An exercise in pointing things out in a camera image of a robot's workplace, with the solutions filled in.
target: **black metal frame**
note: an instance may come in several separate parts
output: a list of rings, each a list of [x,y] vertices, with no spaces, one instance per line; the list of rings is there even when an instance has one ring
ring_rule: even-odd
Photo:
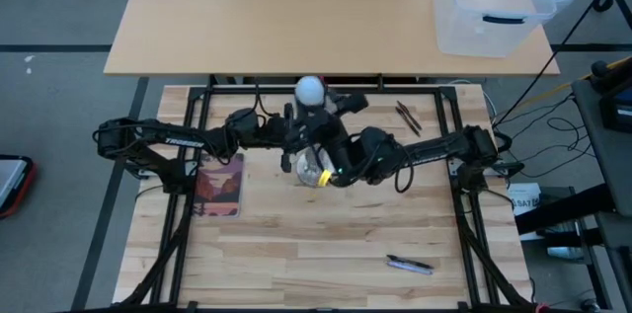
[[[439,129],[441,135],[447,135],[449,133],[448,122],[445,113],[444,101],[449,103],[452,120],[455,130],[459,130],[463,127],[460,110],[458,107],[458,99],[454,87],[451,86],[435,86],[435,87],[420,87],[420,88],[400,88],[400,87],[384,87],[383,82],[378,82],[374,87],[362,87],[362,88],[335,88],[340,93],[347,92],[362,92],[365,94],[408,94],[408,95],[427,95],[434,97],[434,104],[436,106],[437,120],[439,123]],[[259,92],[264,95],[269,94],[292,94],[293,88],[288,87],[260,87]],[[234,95],[234,94],[255,94],[255,88],[249,86],[236,86],[236,87],[214,87],[214,81],[212,76],[208,79],[208,84],[205,88],[191,88],[188,98],[187,110],[185,113],[185,125],[190,126],[194,115],[194,108],[196,103],[202,101],[199,127],[206,126],[206,119],[210,109],[210,98],[212,95]],[[185,151],[181,150],[178,154],[181,159],[184,159]],[[194,159],[199,161],[200,151],[196,151]],[[465,278],[468,286],[468,293],[470,297],[471,307],[465,302],[458,302],[458,308],[456,309],[407,309],[402,311],[418,311],[428,313],[463,313],[463,312],[532,312],[535,305],[530,304],[524,298],[520,297],[509,282],[505,279],[501,271],[496,267],[489,255],[489,248],[487,244],[485,226],[483,224],[483,217],[480,210],[480,205],[476,194],[469,194],[469,200],[472,206],[472,222],[475,227],[475,231],[470,228],[467,219],[465,217],[462,197],[463,193],[460,191],[457,177],[451,175],[449,172],[448,162],[446,161],[446,170],[448,171],[448,177],[450,180],[452,202],[454,206],[454,215],[456,217],[457,230],[459,233],[459,241],[461,247],[461,254],[463,259],[463,267],[465,269]],[[120,181],[120,175],[118,172],[113,173],[111,177],[111,184],[116,183],[116,189],[118,188],[118,182]],[[113,191],[108,188],[106,197],[111,196]],[[179,197],[170,195],[169,202],[167,204],[167,215],[163,226],[163,233],[161,238],[161,253],[150,272],[154,283],[152,285],[152,293],[150,295],[150,301],[147,305],[140,304],[144,295],[138,295],[131,300],[127,300],[129,305],[114,305],[108,308],[101,308],[96,310],[89,310],[90,312],[214,312],[214,313],[259,313],[259,312],[282,312],[282,313],[305,313],[305,312],[319,312],[320,309],[198,309],[196,302],[191,302],[188,308],[178,308],[177,302],[180,292],[180,284],[182,281],[183,267],[185,263],[187,241],[189,230],[191,227],[191,217],[193,210],[194,193],[186,194],[185,207],[183,209],[183,217],[181,224],[176,233],[172,236],[174,218],[176,215],[176,208]],[[95,230],[93,237],[93,245],[95,242],[101,241],[99,251],[92,250],[89,252],[86,259],[86,265],[82,272],[82,279],[80,280],[75,296],[75,301],[72,305],[73,311],[83,311],[85,309],[85,303],[87,296],[90,292],[92,285],[92,278],[94,277],[94,270],[96,269],[96,262],[99,259],[100,249],[103,247],[103,240],[105,239],[105,231],[108,227],[108,222],[112,209],[106,207],[102,209],[102,214],[106,213],[107,219],[98,221],[98,226]],[[162,291],[163,272],[166,267],[166,263],[169,260],[171,254],[176,250],[176,264],[174,267],[173,280],[171,285],[171,291],[169,294],[169,301],[167,303],[160,303],[160,292]],[[479,288],[476,280],[476,273],[474,270],[474,260],[472,251],[477,255],[484,268],[484,275],[488,294],[490,297],[490,303],[482,303],[479,295]],[[498,289],[505,295],[510,305],[501,305],[498,295]],[[357,312],[357,313],[374,313],[384,312],[378,310],[345,310],[345,309],[328,309],[322,310],[327,312],[340,311],[340,312]],[[550,312],[573,312],[567,310],[550,309]]]

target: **wooden tabletop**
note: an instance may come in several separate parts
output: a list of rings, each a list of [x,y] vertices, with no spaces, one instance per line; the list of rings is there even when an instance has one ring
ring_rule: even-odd
[[[507,58],[444,54],[433,0],[129,0],[105,72],[505,77],[550,55],[541,27]]]
[[[489,128],[481,88],[456,87],[463,121]],[[166,87],[158,118],[182,123],[188,92],[188,86]],[[439,136],[433,96],[370,95],[368,100],[368,109],[344,116],[350,133],[379,125],[402,143],[420,141],[395,114],[399,100],[420,121],[422,139]],[[263,96],[270,112],[280,112],[290,101],[289,95]],[[209,127],[253,103],[252,95],[212,96]],[[175,147],[156,149],[166,157],[177,152]],[[443,161],[417,167],[413,186],[401,195],[393,179],[377,187],[358,183],[346,189],[308,189],[295,174],[281,171],[280,150],[243,153],[241,213],[237,218],[194,217],[180,305],[196,300],[203,307],[232,308],[456,308],[457,301],[468,301]],[[502,181],[489,183],[505,193]],[[143,181],[140,190],[159,184],[157,179]],[[167,201],[167,195],[154,190],[136,203],[114,301],[129,295],[154,262]],[[481,206],[493,259],[528,297],[529,275],[510,204],[481,194]],[[386,254],[416,258],[436,270],[428,276],[389,268]],[[475,263],[485,299],[482,270]],[[163,297],[170,283],[171,272]]]

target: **bin handle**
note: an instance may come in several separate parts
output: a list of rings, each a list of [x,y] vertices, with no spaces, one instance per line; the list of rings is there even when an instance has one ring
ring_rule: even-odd
[[[483,16],[483,21],[487,23],[496,23],[496,24],[524,24],[524,18],[502,18],[502,17]]]

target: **clear plastic container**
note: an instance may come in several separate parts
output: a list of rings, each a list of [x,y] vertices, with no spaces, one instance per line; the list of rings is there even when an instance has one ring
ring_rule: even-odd
[[[436,40],[449,54],[505,57],[555,11],[555,0],[434,0]]]

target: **floor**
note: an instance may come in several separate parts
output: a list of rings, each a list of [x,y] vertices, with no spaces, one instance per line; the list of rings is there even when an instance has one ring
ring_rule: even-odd
[[[577,0],[546,26],[551,42],[559,42],[591,0]],[[0,0],[0,43],[111,43],[126,0]],[[629,42],[621,14],[613,9],[591,12],[571,42]],[[539,82],[532,95],[587,74],[596,60],[613,61],[625,53],[562,53],[562,75]],[[103,75],[104,53],[0,53],[0,153],[33,157],[39,174],[21,211],[0,222],[0,311],[51,312],[70,307],[97,214],[113,164],[96,156],[90,133],[98,124],[127,114],[135,88],[131,78]],[[471,79],[484,84],[498,110],[505,110],[531,79]],[[165,84],[203,83],[203,78],[151,80],[142,117],[155,115]],[[565,93],[537,105],[553,103]],[[581,124],[576,108],[565,104],[552,117]],[[515,134],[533,117],[503,125]],[[569,144],[574,135],[537,122],[514,144],[524,158],[553,144]],[[579,154],[556,148],[526,162],[525,172],[540,171]],[[514,182],[541,186],[574,186],[577,190],[602,181],[592,157],[584,156],[538,179],[517,176]],[[106,247],[89,300],[90,307],[110,303],[137,181],[125,176]],[[536,300],[563,301],[556,307],[577,307],[591,297],[582,266],[546,256],[538,242],[524,244],[529,271],[536,282]],[[606,273],[613,281],[611,273]],[[610,289],[615,293],[615,286]],[[620,301],[615,297],[615,307]]]

